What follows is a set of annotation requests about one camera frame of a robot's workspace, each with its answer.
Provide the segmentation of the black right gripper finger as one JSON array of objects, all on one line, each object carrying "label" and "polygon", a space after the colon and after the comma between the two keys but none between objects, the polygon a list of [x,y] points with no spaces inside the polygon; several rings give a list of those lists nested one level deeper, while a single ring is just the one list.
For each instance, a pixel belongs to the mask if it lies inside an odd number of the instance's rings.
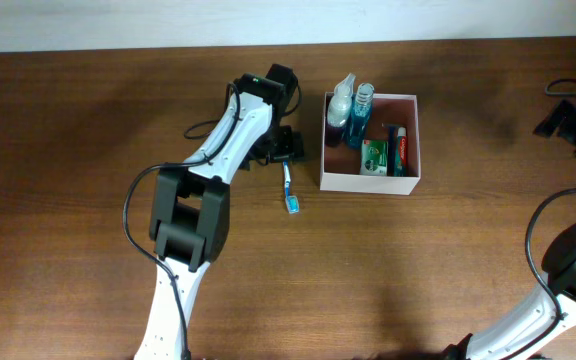
[{"label": "black right gripper finger", "polygon": [[567,101],[561,100],[549,114],[536,126],[533,131],[534,135],[550,138],[557,128],[574,112],[574,105]]},{"label": "black right gripper finger", "polygon": [[558,127],[557,136],[576,146],[576,106],[564,113],[564,118]]}]

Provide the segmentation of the blue white toothbrush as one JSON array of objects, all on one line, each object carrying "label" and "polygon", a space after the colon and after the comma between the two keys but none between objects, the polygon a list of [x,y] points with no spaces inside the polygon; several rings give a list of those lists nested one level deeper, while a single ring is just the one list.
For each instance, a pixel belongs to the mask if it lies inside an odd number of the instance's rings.
[{"label": "blue white toothbrush", "polygon": [[291,193],[292,179],[289,164],[287,161],[283,162],[283,172],[284,172],[284,195],[287,211],[289,214],[297,214],[300,211],[300,207],[297,196]]}]

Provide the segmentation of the blue mouthwash bottle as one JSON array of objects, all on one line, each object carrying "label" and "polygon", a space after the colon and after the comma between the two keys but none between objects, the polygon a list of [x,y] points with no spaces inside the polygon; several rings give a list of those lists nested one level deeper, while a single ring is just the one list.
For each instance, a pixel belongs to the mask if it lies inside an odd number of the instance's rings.
[{"label": "blue mouthwash bottle", "polygon": [[353,149],[359,149],[365,136],[366,127],[372,114],[374,86],[361,83],[351,97],[350,113],[347,118],[343,140]]}]

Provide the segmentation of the green white soap box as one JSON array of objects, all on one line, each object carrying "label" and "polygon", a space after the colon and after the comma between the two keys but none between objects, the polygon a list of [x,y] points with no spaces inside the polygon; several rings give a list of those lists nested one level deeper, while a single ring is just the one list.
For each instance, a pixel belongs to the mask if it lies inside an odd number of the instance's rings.
[{"label": "green white soap box", "polygon": [[387,165],[387,142],[365,139],[361,146],[360,174],[365,176],[386,176]]}]

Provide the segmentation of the blue disposable razor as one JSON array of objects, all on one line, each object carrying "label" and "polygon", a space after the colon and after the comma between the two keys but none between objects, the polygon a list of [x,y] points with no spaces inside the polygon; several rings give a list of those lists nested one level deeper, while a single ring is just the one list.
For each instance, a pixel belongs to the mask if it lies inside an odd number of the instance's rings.
[{"label": "blue disposable razor", "polygon": [[395,170],[395,145],[399,126],[394,124],[383,123],[382,127],[388,133],[387,175],[393,176]]}]

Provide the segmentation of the green white toothpaste tube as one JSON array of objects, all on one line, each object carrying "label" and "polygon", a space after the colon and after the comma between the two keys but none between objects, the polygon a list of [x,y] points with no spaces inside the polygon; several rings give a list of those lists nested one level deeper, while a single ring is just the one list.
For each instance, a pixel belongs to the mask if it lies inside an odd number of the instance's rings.
[{"label": "green white toothpaste tube", "polygon": [[407,130],[405,127],[397,129],[394,174],[397,177],[407,176]]}]

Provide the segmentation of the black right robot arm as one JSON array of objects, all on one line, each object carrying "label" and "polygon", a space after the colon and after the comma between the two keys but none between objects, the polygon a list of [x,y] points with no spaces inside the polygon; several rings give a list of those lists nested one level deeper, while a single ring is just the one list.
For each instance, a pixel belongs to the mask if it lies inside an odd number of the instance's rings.
[{"label": "black right robot arm", "polygon": [[[544,138],[557,135],[576,147],[576,79],[554,80],[544,93],[561,101],[534,133]],[[538,359],[545,345],[576,326],[576,223],[553,240],[540,267],[535,265],[531,248],[542,212],[553,201],[570,195],[576,195],[576,188],[546,198],[527,226],[524,251],[537,281],[535,288],[491,327],[449,345],[441,353],[442,359]]]}]

